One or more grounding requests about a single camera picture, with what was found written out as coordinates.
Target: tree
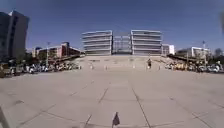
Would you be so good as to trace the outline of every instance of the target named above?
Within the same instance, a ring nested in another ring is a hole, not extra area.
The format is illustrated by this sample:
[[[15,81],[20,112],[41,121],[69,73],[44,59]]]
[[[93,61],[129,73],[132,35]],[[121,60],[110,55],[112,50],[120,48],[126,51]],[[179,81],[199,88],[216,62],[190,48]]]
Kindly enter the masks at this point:
[[[215,56],[218,57],[218,56],[222,56],[223,55],[223,51],[221,48],[217,48],[215,49]]]

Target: white building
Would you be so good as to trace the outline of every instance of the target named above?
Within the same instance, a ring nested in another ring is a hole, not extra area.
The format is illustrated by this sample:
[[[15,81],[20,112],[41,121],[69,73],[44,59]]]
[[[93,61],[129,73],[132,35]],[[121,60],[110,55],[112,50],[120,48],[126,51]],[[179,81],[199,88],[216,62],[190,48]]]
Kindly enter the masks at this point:
[[[150,30],[132,30],[133,55],[161,55],[162,33]]]
[[[111,55],[112,31],[95,31],[82,33],[82,42],[87,55]]]
[[[183,57],[199,57],[204,58],[204,54],[208,55],[211,51],[209,49],[203,49],[199,47],[190,47],[186,49],[182,49],[176,52],[176,55],[183,56]]]
[[[0,59],[25,55],[28,23],[29,18],[17,11],[0,12]]]
[[[162,55],[175,54],[174,45],[162,44],[161,51],[162,51]]]

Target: office building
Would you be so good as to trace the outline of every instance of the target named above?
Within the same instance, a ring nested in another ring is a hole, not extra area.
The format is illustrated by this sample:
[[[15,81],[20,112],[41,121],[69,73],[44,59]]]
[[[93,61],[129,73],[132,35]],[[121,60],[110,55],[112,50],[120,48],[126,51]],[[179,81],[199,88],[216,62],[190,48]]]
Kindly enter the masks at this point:
[[[133,55],[161,55],[161,32],[149,30],[132,30]]]
[[[132,30],[125,35],[112,31],[86,32],[82,41],[86,55],[152,55],[160,56],[162,33],[160,31]]]
[[[82,34],[82,42],[86,55],[111,55],[112,31],[95,31]]]
[[[25,55],[26,34],[29,18],[12,11],[0,12],[0,57],[22,58]]]
[[[169,54],[174,55],[175,54],[174,45],[162,44],[161,54],[164,56],[169,55]]]
[[[182,50],[178,50],[175,55],[182,57],[194,57],[194,58],[204,58],[204,54],[210,55],[211,51],[209,49],[203,49],[198,47],[190,47]]]
[[[44,60],[47,58],[47,52],[49,59],[63,58],[72,55],[78,56],[81,54],[80,50],[70,47],[69,42],[62,42],[59,46],[44,49],[37,47],[32,51],[32,56]]]

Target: glass facade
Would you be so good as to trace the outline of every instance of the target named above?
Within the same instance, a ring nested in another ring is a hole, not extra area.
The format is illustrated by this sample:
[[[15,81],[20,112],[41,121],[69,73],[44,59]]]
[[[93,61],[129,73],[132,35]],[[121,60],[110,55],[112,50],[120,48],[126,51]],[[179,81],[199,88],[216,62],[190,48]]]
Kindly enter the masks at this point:
[[[6,13],[0,12],[0,59],[6,56],[7,34],[9,27],[10,16]]]

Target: tall building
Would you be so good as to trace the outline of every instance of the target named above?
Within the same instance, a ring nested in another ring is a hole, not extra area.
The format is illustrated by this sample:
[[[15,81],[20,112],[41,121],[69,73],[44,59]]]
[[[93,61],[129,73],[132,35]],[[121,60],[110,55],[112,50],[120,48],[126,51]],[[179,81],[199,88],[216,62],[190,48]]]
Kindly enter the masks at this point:
[[[9,28],[10,16],[0,12],[0,60],[7,57],[7,34]]]
[[[161,55],[161,32],[149,30],[132,30],[133,55]]]
[[[84,51],[87,55],[111,55],[112,31],[95,31],[82,34]]]
[[[12,11],[0,12],[0,58],[22,58],[25,55],[29,18]]]

